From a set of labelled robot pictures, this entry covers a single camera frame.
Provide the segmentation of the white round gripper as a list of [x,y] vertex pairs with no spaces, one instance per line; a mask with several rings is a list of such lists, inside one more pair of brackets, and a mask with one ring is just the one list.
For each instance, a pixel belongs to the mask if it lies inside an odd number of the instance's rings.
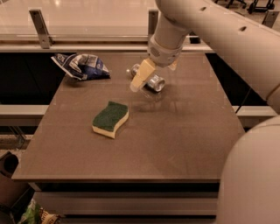
[[151,79],[156,71],[156,65],[158,67],[169,67],[172,71],[175,71],[182,48],[182,45],[176,46],[174,49],[161,46],[156,41],[155,36],[152,36],[148,43],[149,59],[144,59],[140,65],[135,64],[132,67],[131,72],[134,76],[130,83],[130,89],[133,92],[139,91]]

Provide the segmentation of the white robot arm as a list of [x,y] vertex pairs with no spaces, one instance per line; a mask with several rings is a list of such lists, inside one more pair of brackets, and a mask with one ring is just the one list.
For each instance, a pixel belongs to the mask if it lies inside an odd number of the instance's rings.
[[[157,67],[171,66],[189,32],[231,68],[218,77],[226,94],[242,102],[253,92],[273,110],[280,105],[279,34],[213,0],[155,0],[160,11],[148,57],[130,84],[141,89]],[[280,224],[280,120],[245,133],[227,156],[220,178],[217,224]]]

